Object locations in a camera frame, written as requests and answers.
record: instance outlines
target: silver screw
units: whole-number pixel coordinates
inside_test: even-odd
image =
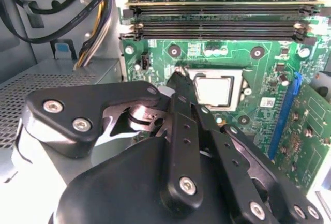
[[[72,126],[79,132],[87,132],[91,129],[91,123],[83,118],[77,118],[72,122]]]
[[[63,110],[63,105],[59,101],[49,100],[43,104],[43,109],[49,113],[60,113]]]
[[[196,188],[194,182],[188,177],[183,176],[179,180],[179,185],[180,185],[180,188],[182,189],[182,191],[184,191],[186,194],[188,194],[190,196],[193,196],[197,191],[197,188]]]
[[[126,54],[132,55],[134,53],[134,48],[132,46],[127,46],[124,51]]]
[[[151,94],[156,95],[156,90],[155,90],[154,88],[149,87],[147,90],[148,90],[148,92],[150,92]]]
[[[252,89],[251,88],[244,89],[244,95],[245,96],[250,96],[251,94],[252,94]]]
[[[298,51],[298,55],[301,58],[309,57],[309,55],[310,55],[309,48],[302,48],[301,50]]]
[[[205,114],[208,114],[208,113],[209,113],[209,110],[208,110],[208,108],[206,108],[206,107],[201,107],[201,110],[202,110],[202,112],[204,112]]]
[[[299,206],[294,205],[294,210],[302,219],[306,219],[305,213],[302,211],[302,209]]]
[[[230,127],[230,130],[231,130],[231,132],[233,132],[233,133],[235,133],[235,134],[238,133],[237,129],[235,129],[234,127]]]
[[[181,100],[183,103],[186,103],[186,99],[184,96],[178,96],[178,99]]]
[[[252,211],[252,213],[259,218],[260,220],[264,220],[265,219],[265,213],[263,208],[256,202],[251,202],[249,204],[250,206],[250,210]]]
[[[223,122],[223,119],[221,117],[216,118],[216,123],[221,124]]]
[[[315,209],[313,209],[311,206],[308,206],[308,212],[315,218],[315,219],[319,219],[319,215],[318,213],[316,212]]]

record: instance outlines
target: black plastic part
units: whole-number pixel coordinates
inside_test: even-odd
[[[48,145],[68,157],[85,157],[103,132],[103,117],[112,116],[115,123],[127,108],[137,104],[153,106],[160,97],[159,91],[154,86],[137,81],[42,89],[29,94],[26,105],[34,118],[70,140],[49,142]],[[61,102],[64,105],[63,111],[58,114],[45,111],[43,104],[47,100]],[[87,132],[76,131],[72,126],[76,118],[89,120],[91,129]]]
[[[149,55],[148,52],[143,52],[140,56],[141,68],[143,70],[148,70],[149,68]]]
[[[64,191],[54,213],[61,224],[231,224],[212,165],[200,155],[204,200],[186,218],[176,218],[160,197],[164,138],[149,138],[84,172]]]
[[[234,223],[278,224],[278,221],[261,200],[247,173],[245,163],[241,163],[243,159],[230,137],[220,132],[210,112],[205,113],[199,105],[194,106],[194,112],[200,121],[199,140],[200,142],[204,141],[200,145],[208,148],[213,158]],[[264,220],[258,219],[252,213],[250,210],[251,202],[257,203],[263,209]]]
[[[322,218],[315,219],[308,213],[308,206],[312,206],[308,199],[289,181],[275,165],[259,150],[253,142],[249,141],[244,133],[236,128],[237,133],[231,131],[230,125],[224,125],[222,132],[231,137],[236,149],[249,161],[248,174],[251,178],[257,178],[267,190],[268,203],[271,210],[280,223],[323,223]],[[302,219],[294,209],[299,206],[306,215]]]
[[[199,208],[203,200],[198,127],[191,118],[191,103],[177,93],[171,97],[170,114],[171,121],[167,119],[157,134],[162,136],[167,132],[161,198],[173,215],[185,216]],[[180,188],[182,177],[188,177],[194,182],[194,195],[188,195]]]
[[[182,75],[180,72],[174,72],[167,82],[167,87],[172,88],[178,94],[184,96],[192,104],[197,104],[193,81],[189,75]]]

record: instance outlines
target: small chip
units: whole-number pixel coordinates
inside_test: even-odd
[[[278,63],[276,65],[276,71],[277,72],[281,72],[281,71],[284,71],[285,70],[285,64],[284,63]]]
[[[288,48],[282,48],[281,49],[281,54],[282,55],[287,55],[289,53],[289,49]]]
[[[270,87],[277,87],[278,83],[277,82],[270,82],[269,84],[270,84]]]
[[[123,9],[123,18],[129,19],[134,17],[134,11],[131,9]]]

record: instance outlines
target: green circuit board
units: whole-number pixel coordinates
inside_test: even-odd
[[[252,94],[239,103],[236,111],[214,112],[214,117],[221,118],[222,124],[237,125],[247,135],[254,137],[254,143],[266,153],[287,90],[278,82],[278,76],[286,74],[291,81],[293,72],[299,71],[304,80],[309,82],[313,75],[324,69],[331,52],[330,41],[328,36],[323,36],[315,46],[304,46],[281,41],[123,40],[123,46],[135,50],[132,55],[125,54],[128,81],[144,80],[155,86],[163,86],[178,66],[242,69]],[[181,48],[180,57],[172,58],[168,54],[168,47],[172,44]],[[228,53],[219,57],[206,57],[203,51],[209,45],[226,48]],[[258,46],[264,47],[265,54],[259,60],[252,59],[250,52]],[[313,54],[306,59],[300,58],[297,52],[302,48],[309,48]],[[281,54],[283,50],[288,50],[288,54]],[[148,70],[136,71],[136,60],[146,51],[151,66]],[[279,63],[285,65],[282,72],[275,71]],[[238,121],[241,116],[249,117],[249,121],[241,123]]]
[[[236,0],[240,3],[220,0],[222,3],[218,5],[215,0],[209,0],[213,1],[210,3],[212,7],[220,10],[213,13],[196,7],[199,4],[203,5],[208,0],[127,1],[131,3],[130,8],[125,6],[123,0],[118,1],[121,2],[118,6],[121,13],[119,17],[121,24],[130,25],[131,30],[134,30],[133,33],[136,32],[136,34],[139,32],[140,26],[143,29],[142,35],[122,38],[128,81],[144,80],[159,87],[166,85],[172,73],[180,67],[242,70],[243,78],[252,90],[251,94],[239,101],[235,111],[213,111],[213,115],[219,125],[234,124],[239,127],[265,154],[268,152],[277,122],[281,119],[279,114],[288,89],[287,86],[281,84],[279,76],[284,75],[289,82],[293,81],[294,72],[299,72],[303,76],[304,84],[299,95],[295,98],[291,110],[291,114],[293,111],[297,111],[300,119],[293,122],[291,117],[288,118],[281,138],[281,149],[278,148],[274,161],[304,193],[307,193],[329,150],[329,145],[325,142],[331,139],[324,124],[324,121],[327,123],[331,121],[325,119],[330,118],[330,116],[326,114],[322,120],[320,118],[321,113],[314,112],[311,103],[312,101],[317,102],[321,109],[328,111],[329,115],[330,106],[308,86],[312,78],[319,71],[325,69],[331,57],[331,20],[329,18],[330,9],[328,8],[330,4],[319,0]],[[178,9],[174,9],[175,12],[173,13],[164,11],[167,10],[165,6],[168,5],[168,2],[178,4]],[[270,11],[252,14],[249,10],[245,13],[246,6],[254,8],[260,4],[259,2],[263,2]],[[301,11],[277,12],[278,6],[285,6],[288,3],[292,6],[314,5],[316,9],[323,9],[323,11],[317,14],[302,14]],[[232,6],[236,12],[226,12],[227,6]],[[132,13],[125,16],[123,9],[130,9]],[[308,23],[308,36],[316,38],[316,42],[307,45],[293,41],[162,38],[162,33],[178,32],[178,26],[186,23],[195,22],[204,23],[204,25],[210,23],[215,27],[213,32],[216,32],[218,30],[217,25],[222,27],[226,22],[231,21],[239,24],[259,21],[270,23],[304,21]],[[162,29],[163,23],[167,23],[170,27]],[[210,30],[206,26],[195,28],[193,29],[195,32],[206,31],[208,33]],[[258,24],[254,28],[254,32],[259,31]],[[185,35],[186,32],[186,29],[180,29],[179,33]],[[160,36],[159,38],[148,39],[144,38],[146,33],[149,35],[159,33]],[[180,49],[179,56],[174,57],[170,54],[169,48],[173,45]],[[264,50],[264,55],[259,59],[252,57],[252,50],[256,47]],[[209,48],[216,48],[222,52],[220,54],[206,54],[205,51]],[[306,57],[299,55],[304,49],[309,50],[309,55]],[[142,57],[148,57],[148,64],[145,65],[146,68],[139,67],[137,69],[137,61],[141,61]],[[307,123],[314,129],[314,133],[318,132],[310,139],[302,135],[305,129],[304,125]],[[141,132],[134,139],[139,141],[147,136],[147,133]]]
[[[331,105],[303,84],[294,99],[275,163],[304,193],[330,150],[330,124]]]

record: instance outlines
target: barcode label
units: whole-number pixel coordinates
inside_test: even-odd
[[[273,108],[275,105],[275,97],[262,97],[260,107],[263,108]]]

